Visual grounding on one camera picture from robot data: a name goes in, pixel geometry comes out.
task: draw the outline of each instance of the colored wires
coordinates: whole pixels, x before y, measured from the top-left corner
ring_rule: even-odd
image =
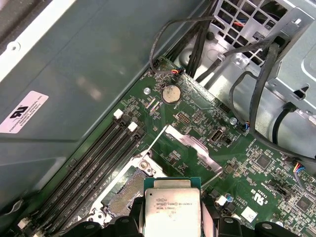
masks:
[[[294,166],[293,173],[299,173],[304,169],[306,169],[306,168],[302,164],[297,162],[296,165]]]
[[[248,130],[250,127],[250,123],[248,121],[245,122],[245,129]]]
[[[236,26],[241,26],[241,27],[243,27],[243,26],[244,26],[244,24],[243,24],[243,23],[240,23],[240,22],[238,22],[238,21],[235,21],[235,22],[234,22],[234,25],[236,25]]]
[[[183,71],[182,68],[179,68],[179,69],[172,69],[172,70],[171,70],[171,72],[172,72],[173,74],[179,74],[179,73],[181,73],[182,71]]]
[[[238,19],[238,21],[235,21],[233,25],[244,27],[244,25],[247,23],[247,20]]]
[[[313,198],[316,198],[315,194],[311,193],[310,191],[308,191],[302,184],[301,182],[301,179],[300,177],[298,176],[298,173],[301,172],[302,170],[304,170],[305,167],[300,164],[299,162],[296,163],[296,165],[294,166],[294,169],[293,169],[293,173],[294,173],[294,177],[295,177],[295,180],[297,182],[297,184],[300,186],[300,188],[302,190],[304,190],[309,196],[313,197]]]

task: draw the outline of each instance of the blue wire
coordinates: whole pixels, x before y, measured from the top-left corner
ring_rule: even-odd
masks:
[[[297,171],[296,171],[296,173],[298,173],[298,172],[300,172],[300,171],[302,171],[302,170],[304,170],[305,169],[305,167],[301,167],[301,168],[299,168]]]

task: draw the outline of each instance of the white label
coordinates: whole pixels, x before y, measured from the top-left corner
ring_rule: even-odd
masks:
[[[257,215],[258,213],[252,210],[249,206],[246,207],[246,209],[241,214],[241,216],[244,217],[249,223],[251,223]]]
[[[47,99],[47,95],[30,91],[0,124],[0,133],[18,133]]]

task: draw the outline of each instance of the screw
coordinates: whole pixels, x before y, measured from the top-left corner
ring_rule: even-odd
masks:
[[[231,117],[230,119],[229,119],[229,123],[231,124],[231,125],[236,125],[237,124],[237,118],[235,118],[235,117]]]
[[[237,63],[237,65],[239,65],[239,64],[241,64],[241,63],[243,63],[242,58],[238,58],[238,59],[236,60],[236,63]]]
[[[231,218],[225,218],[224,221],[229,224],[234,222]]]
[[[145,94],[145,95],[149,95],[151,91],[152,91],[152,90],[150,90],[149,87],[146,87],[146,88],[144,89],[144,94]]]
[[[281,221],[277,221],[276,224],[283,227],[283,223]]]
[[[142,168],[142,169],[146,169],[147,168],[147,163],[145,162],[145,161],[142,161],[142,162],[140,162],[140,167]]]
[[[271,230],[271,229],[272,229],[272,226],[269,225],[269,224],[267,224],[267,223],[263,223],[263,224],[262,224],[262,227],[265,228],[265,229],[267,229],[267,230]]]

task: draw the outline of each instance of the capacitor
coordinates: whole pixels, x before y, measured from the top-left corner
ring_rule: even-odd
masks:
[[[272,218],[270,221],[273,222],[273,223],[276,223],[277,225],[279,225],[281,227],[283,227],[283,222],[278,220],[277,218]]]
[[[233,202],[234,201],[234,198],[232,197],[231,194],[225,194],[225,197],[227,199],[227,202]]]

